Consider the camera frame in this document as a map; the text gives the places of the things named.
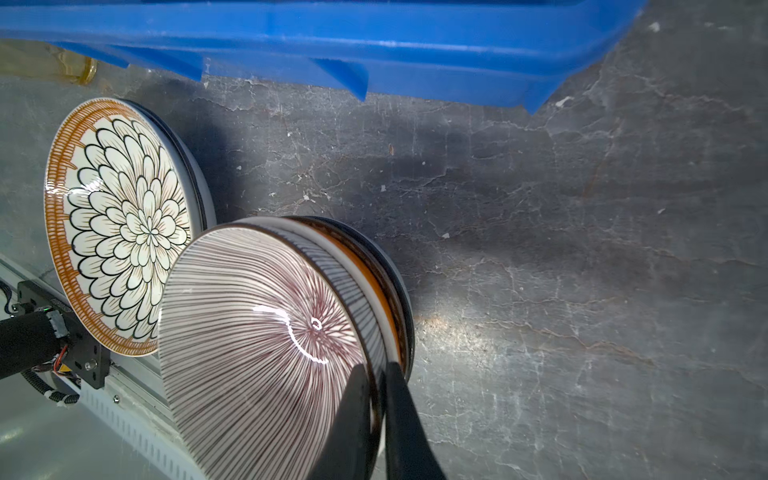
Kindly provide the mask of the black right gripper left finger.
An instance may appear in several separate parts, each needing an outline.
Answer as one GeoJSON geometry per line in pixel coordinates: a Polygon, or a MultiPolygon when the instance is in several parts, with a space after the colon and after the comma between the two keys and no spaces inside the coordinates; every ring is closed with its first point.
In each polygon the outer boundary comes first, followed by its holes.
{"type": "Polygon", "coordinates": [[[370,477],[370,415],[369,377],[365,367],[359,364],[350,372],[332,428],[309,479],[370,477]]]}

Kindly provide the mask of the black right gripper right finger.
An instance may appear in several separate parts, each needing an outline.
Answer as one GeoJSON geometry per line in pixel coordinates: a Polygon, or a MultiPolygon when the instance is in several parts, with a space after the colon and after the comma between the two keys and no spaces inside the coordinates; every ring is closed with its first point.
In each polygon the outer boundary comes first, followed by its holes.
{"type": "Polygon", "coordinates": [[[389,480],[446,480],[404,379],[401,366],[390,362],[386,380],[386,473],[389,480]]]}

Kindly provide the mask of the purple striped ceramic bowl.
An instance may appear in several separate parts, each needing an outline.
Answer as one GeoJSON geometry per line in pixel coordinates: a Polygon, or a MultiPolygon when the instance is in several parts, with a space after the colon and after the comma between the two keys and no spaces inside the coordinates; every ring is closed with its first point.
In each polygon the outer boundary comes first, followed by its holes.
{"type": "Polygon", "coordinates": [[[399,350],[373,275],[329,234],[253,217],[206,231],[175,262],[159,358],[176,429],[210,479],[304,479],[352,369],[370,381],[370,432],[399,350]]]}

